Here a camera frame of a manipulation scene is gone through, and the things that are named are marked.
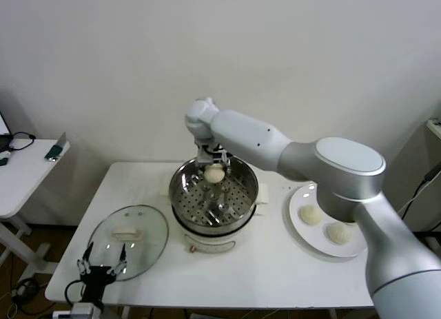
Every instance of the small white table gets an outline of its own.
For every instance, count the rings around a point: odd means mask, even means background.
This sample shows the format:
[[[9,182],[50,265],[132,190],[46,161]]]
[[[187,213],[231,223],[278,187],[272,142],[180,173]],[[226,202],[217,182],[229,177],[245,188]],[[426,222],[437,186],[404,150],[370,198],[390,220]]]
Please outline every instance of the small white table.
[[[28,144],[29,141],[28,139],[16,139],[11,145],[20,148]],[[35,273],[51,274],[57,266],[57,263],[49,263],[43,259],[50,248],[48,243],[41,244],[38,250],[33,252],[20,240],[23,234],[29,235],[32,231],[17,216],[23,204],[61,159],[56,162],[44,159],[55,143],[56,140],[36,139],[31,146],[24,150],[12,152],[8,164],[0,167],[0,220],[7,220],[18,229],[17,234],[14,235],[3,224],[0,224],[0,243],[6,247],[0,256],[0,265],[3,264],[11,251],[27,262],[28,266],[20,280],[29,278]],[[69,143],[66,143],[61,153],[62,156],[69,146]]]
[[[184,308],[370,307],[366,288],[367,252],[351,260],[328,258],[294,236],[286,210],[302,185],[255,169],[269,187],[263,216],[255,215],[235,248],[222,254],[188,251],[181,228],[164,196],[165,181],[180,163],[115,163],[90,203],[46,288],[46,298],[63,302],[66,285],[79,278],[81,258],[94,228],[112,212],[149,204],[167,218],[170,236],[158,262],[147,272],[106,287],[107,305]],[[71,300],[79,299],[73,285]]]

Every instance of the table leg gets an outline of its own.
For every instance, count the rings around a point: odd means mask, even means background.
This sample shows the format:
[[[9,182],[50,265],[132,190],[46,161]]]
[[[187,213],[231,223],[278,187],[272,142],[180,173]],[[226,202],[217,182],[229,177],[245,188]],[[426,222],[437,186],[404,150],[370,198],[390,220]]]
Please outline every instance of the table leg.
[[[0,223],[0,243],[36,269],[45,269],[47,262]]]
[[[30,235],[32,233],[32,230],[29,228],[29,226],[19,217],[18,214],[15,216],[12,216],[8,219],[8,221],[14,225],[15,228],[17,228],[19,231],[23,231],[25,235]]]

